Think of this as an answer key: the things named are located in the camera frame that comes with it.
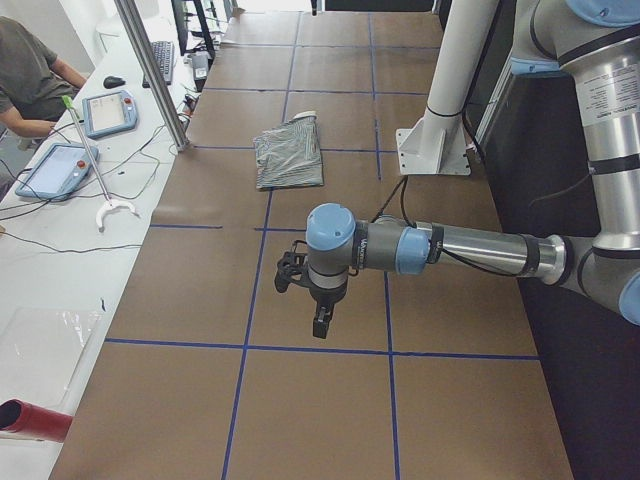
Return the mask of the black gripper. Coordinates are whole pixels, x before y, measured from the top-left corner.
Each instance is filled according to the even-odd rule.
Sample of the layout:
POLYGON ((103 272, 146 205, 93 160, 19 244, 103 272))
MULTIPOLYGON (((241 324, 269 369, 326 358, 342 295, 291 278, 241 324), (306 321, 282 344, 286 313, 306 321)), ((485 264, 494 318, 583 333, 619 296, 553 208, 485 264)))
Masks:
POLYGON ((313 336, 325 339, 329 332, 330 322, 333 318, 335 305, 346 295, 347 285, 333 289, 313 287, 310 289, 311 297, 316 301, 316 309, 313 318, 313 336))

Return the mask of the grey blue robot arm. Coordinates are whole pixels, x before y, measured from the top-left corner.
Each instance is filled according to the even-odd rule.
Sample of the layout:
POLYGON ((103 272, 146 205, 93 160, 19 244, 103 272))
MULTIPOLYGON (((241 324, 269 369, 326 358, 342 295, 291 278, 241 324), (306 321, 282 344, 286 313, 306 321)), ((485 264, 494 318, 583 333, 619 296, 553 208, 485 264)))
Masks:
POLYGON ((575 85, 599 232, 593 237, 502 233, 380 215, 339 204, 307 218, 302 280, 325 337, 351 270, 420 274, 440 261, 563 287, 639 320, 639 5, 635 1, 520 1, 512 71, 568 75, 575 85))

